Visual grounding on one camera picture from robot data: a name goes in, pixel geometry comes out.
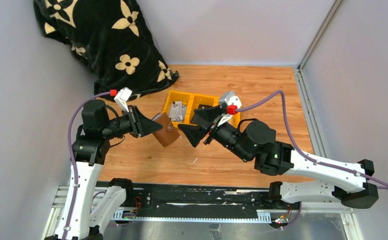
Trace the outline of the brown leather card holder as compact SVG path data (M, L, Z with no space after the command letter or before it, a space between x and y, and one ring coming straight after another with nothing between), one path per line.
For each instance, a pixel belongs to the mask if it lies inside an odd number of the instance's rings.
M167 113L158 113L152 120L162 126L160 130L153 132L153 136L163 146L168 147L180 138L177 128L173 125Z

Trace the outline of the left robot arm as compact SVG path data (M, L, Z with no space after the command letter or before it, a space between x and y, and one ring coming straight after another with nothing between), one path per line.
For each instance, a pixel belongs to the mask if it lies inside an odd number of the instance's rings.
M93 99L82 105L82 125L75 141L70 142L71 184L59 225L49 240L101 240L118 207L135 200L133 183L127 178L112 179L105 195L92 206L97 181L111 148L110 140L126 134L140 138L162 129L162 125L145 117L136 106L122 116L110 119L111 107Z

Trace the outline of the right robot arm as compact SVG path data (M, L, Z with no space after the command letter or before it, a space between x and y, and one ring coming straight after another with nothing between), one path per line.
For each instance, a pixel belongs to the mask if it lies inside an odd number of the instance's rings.
M276 131L264 122L249 118L241 130L223 122L219 106L196 109L193 124L179 129L193 147L212 141L220 143L244 162L254 161L254 168L269 176L297 175L309 182L272 182L268 204L279 209L301 201L332 201L353 209L369 209L379 198L377 186L365 178L373 174L373 162L356 163L323 158L276 140Z

